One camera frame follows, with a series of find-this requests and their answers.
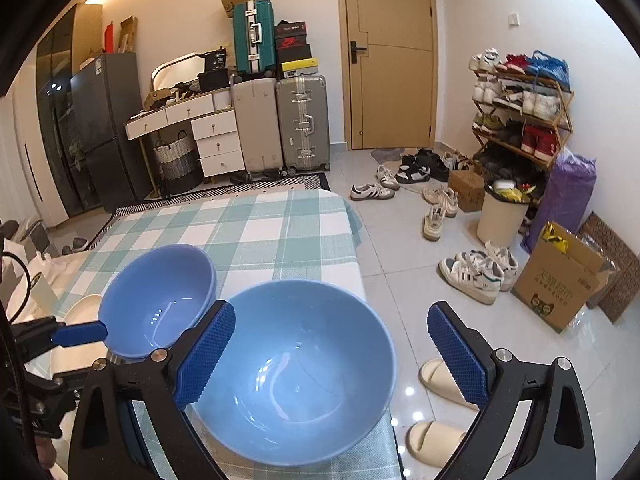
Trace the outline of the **silver suitcase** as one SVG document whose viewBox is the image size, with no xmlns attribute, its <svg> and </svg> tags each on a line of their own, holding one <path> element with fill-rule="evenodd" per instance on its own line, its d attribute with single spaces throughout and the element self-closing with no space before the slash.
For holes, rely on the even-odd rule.
<svg viewBox="0 0 640 480">
<path fill-rule="evenodd" d="M 326 80 L 302 75 L 277 83 L 283 160 L 289 174 L 331 169 Z"/>
</svg>

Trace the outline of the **white plastic bag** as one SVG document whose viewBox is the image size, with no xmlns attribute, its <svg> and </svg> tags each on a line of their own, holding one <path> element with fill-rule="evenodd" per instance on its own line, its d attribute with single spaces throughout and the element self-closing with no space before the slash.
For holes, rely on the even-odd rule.
<svg viewBox="0 0 640 480">
<path fill-rule="evenodd" d="M 6 240 L 2 256 L 3 270 L 11 271 L 17 284 L 3 301 L 10 322 L 26 321 L 29 315 L 52 315 L 58 303 L 55 281 L 65 272 L 70 260 L 66 256 L 53 258 L 36 252 L 27 258 L 23 245 Z"/>
</svg>

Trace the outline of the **cream plate lower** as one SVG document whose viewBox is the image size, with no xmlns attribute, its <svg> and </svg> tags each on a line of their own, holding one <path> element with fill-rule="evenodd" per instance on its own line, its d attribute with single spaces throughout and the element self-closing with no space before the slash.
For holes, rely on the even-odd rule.
<svg viewBox="0 0 640 480">
<path fill-rule="evenodd" d="M 62 346 L 51 351 L 51 374 L 89 367 L 96 359 L 107 357 L 105 344 L 96 340 L 99 331 L 95 327 L 85 328 L 87 323 L 98 320 L 101 301 L 98 294 L 82 297 L 66 313 L 63 322 L 72 329 L 63 330 Z"/>
</svg>

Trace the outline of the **beige suitcase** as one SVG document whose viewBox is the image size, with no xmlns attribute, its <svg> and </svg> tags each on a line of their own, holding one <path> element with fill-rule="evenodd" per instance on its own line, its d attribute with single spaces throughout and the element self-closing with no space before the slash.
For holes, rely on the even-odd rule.
<svg viewBox="0 0 640 480">
<path fill-rule="evenodd" d="M 274 78 L 252 79 L 232 86 L 236 124 L 249 174 L 284 167 L 276 88 Z"/>
</svg>

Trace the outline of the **wooden shoe rack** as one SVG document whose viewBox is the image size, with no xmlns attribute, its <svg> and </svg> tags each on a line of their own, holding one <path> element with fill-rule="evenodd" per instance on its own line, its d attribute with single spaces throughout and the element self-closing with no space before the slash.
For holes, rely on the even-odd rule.
<svg viewBox="0 0 640 480">
<path fill-rule="evenodd" d="M 552 166 L 573 133 L 570 69 L 536 50 L 501 56 L 494 48 L 474 54 L 471 131 L 480 144 L 474 168 L 487 180 L 512 180 L 539 200 Z"/>
</svg>

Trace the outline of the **stacked shoe boxes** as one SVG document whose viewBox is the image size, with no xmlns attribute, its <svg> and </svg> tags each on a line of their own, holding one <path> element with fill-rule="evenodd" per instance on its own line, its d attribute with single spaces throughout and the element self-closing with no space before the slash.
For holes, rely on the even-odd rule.
<svg viewBox="0 0 640 480">
<path fill-rule="evenodd" d="M 280 21 L 274 28 L 277 59 L 283 78 L 311 76 L 319 71 L 319 62 L 311 53 L 305 22 Z"/>
</svg>

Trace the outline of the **small brown cardboard box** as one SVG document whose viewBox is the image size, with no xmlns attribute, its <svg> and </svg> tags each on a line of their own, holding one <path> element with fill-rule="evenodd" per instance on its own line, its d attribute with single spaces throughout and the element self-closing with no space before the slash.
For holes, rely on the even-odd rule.
<svg viewBox="0 0 640 480">
<path fill-rule="evenodd" d="M 480 211 L 485 197 L 485 180 L 473 170 L 454 170 L 448 185 L 458 194 L 458 207 L 464 212 Z"/>
</svg>

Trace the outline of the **tmall cardboard box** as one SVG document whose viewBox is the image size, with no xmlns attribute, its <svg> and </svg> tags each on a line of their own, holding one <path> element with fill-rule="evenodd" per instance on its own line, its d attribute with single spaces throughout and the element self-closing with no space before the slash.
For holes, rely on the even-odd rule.
<svg viewBox="0 0 640 480">
<path fill-rule="evenodd" d="M 551 221 L 540 232 L 512 294 L 561 333 L 607 278 L 600 252 Z"/>
</svg>

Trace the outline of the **white drawer desk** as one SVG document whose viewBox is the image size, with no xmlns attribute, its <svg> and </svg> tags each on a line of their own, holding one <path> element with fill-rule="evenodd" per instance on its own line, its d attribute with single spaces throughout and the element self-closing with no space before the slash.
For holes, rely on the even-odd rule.
<svg viewBox="0 0 640 480">
<path fill-rule="evenodd" d="M 204 177 L 245 170 L 229 87 L 137 114 L 125 129 L 127 138 L 134 140 L 173 126 L 192 134 Z"/>
</svg>

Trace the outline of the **dark refrigerator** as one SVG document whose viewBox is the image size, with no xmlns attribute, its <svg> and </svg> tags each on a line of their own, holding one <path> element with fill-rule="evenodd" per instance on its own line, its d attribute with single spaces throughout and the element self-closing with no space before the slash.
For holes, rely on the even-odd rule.
<svg viewBox="0 0 640 480">
<path fill-rule="evenodd" d="M 142 109 L 136 56 L 103 53 L 70 86 L 80 144 L 103 208 L 112 212 L 142 202 L 152 181 L 140 143 L 129 140 L 125 128 Z"/>
</svg>

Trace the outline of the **woven laundry basket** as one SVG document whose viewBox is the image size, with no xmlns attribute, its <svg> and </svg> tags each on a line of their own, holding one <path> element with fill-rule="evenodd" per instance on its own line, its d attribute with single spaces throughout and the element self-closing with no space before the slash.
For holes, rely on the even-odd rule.
<svg viewBox="0 0 640 480">
<path fill-rule="evenodd" d="M 153 151 L 160 166 L 160 190 L 163 196 L 188 192 L 202 182 L 198 149 L 193 136 L 186 130 L 180 130 L 174 142 L 158 138 Z"/>
</svg>

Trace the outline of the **white trash bin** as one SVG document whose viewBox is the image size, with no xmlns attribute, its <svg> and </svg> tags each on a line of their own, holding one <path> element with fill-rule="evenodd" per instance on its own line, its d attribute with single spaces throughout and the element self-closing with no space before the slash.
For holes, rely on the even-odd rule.
<svg viewBox="0 0 640 480">
<path fill-rule="evenodd" d="M 530 197 L 513 180 L 489 180 L 476 235 L 482 243 L 510 247 L 530 205 Z"/>
</svg>

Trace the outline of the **white green sneaker pair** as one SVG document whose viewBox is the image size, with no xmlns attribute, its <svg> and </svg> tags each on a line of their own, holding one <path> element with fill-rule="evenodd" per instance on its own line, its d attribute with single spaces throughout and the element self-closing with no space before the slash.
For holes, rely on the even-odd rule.
<svg viewBox="0 0 640 480">
<path fill-rule="evenodd" d="M 483 249 L 469 249 L 437 266 L 445 282 L 481 304 L 493 304 L 502 292 L 510 292 L 520 265 L 509 248 L 488 240 Z"/>
</svg>

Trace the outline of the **cream slipper far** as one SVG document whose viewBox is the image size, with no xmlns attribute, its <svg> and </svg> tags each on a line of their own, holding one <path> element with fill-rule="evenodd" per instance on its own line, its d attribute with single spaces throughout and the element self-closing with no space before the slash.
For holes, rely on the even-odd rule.
<svg viewBox="0 0 640 480">
<path fill-rule="evenodd" d="M 470 408 L 473 411 L 478 410 L 476 404 L 465 400 L 449 368 L 442 359 L 432 359 L 425 362 L 420 368 L 419 378 L 424 387 L 428 391 L 435 393 L 436 396 Z"/>
</svg>

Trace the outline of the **green plaid tablecloth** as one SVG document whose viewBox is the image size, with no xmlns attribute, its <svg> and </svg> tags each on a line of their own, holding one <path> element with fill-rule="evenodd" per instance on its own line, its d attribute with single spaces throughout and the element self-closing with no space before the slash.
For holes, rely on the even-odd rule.
<svg viewBox="0 0 640 480">
<path fill-rule="evenodd" d="M 62 320 L 82 297 L 104 293 L 126 264 L 155 247 L 190 244 L 207 252 L 227 299 L 250 285 L 281 278 L 309 278 L 366 299 L 356 256 L 359 219 L 338 195 L 325 190 L 257 195 L 133 209 L 112 222 L 96 248 L 64 257 L 70 266 L 54 282 L 53 308 Z M 231 479 L 400 479 L 390 414 L 351 451 L 314 466 L 282 468 L 244 460 L 203 426 L 202 411 L 188 416 L 207 451 Z"/>
</svg>

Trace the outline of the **teal suitcase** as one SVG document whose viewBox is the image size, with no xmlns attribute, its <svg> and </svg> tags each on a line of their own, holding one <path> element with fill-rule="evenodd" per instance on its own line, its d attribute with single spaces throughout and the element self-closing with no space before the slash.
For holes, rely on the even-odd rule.
<svg viewBox="0 0 640 480">
<path fill-rule="evenodd" d="M 274 14 L 270 0 L 248 0 L 233 8 L 233 44 L 239 74 L 273 77 L 277 71 Z"/>
</svg>

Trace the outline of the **wooden door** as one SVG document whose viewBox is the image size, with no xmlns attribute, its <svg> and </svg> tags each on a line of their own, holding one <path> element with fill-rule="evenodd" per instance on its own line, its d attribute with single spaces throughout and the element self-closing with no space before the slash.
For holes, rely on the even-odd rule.
<svg viewBox="0 0 640 480">
<path fill-rule="evenodd" d="M 433 146 L 435 0 L 338 0 L 338 7 L 348 147 Z"/>
</svg>

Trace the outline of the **purple bag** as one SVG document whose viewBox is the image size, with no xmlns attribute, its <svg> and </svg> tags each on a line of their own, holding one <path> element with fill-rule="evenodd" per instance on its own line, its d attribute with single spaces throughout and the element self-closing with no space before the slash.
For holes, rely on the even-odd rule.
<svg viewBox="0 0 640 480">
<path fill-rule="evenodd" d="M 522 247 L 529 254 L 548 221 L 554 221 L 575 233 L 585 214 L 597 182 L 594 159 L 571 152 L 566 146 L 559 152 L 551 168 L 544 195 Z"/>
</svg>

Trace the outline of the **arched mirror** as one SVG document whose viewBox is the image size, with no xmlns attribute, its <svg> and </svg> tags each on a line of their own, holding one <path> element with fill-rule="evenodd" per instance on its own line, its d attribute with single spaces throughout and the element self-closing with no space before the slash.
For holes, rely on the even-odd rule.
<svg viewBox="0 0 640 480">
<path fill-rule="evenodd" d="M 205 54 L 192 52 L 174 58 L 154 68 L 151 73 L 150 90 L 172 88 L 179 82 L 189 82 L 204 72 Z"/>
</svg>

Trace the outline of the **blue bowl large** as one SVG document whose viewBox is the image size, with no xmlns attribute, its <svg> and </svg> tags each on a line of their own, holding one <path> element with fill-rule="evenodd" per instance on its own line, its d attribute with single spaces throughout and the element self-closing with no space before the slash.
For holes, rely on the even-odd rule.
<svg viewBox="0 0 640 480">
<path fill-rule="evenodd" d="M 235 329 L 194 411 L 223 446 L 272 466 L 340 455 L 390 405 L 392 337 L 359 297 L 316 281 L 265 282 L 229 300 Z"/>
</svg>

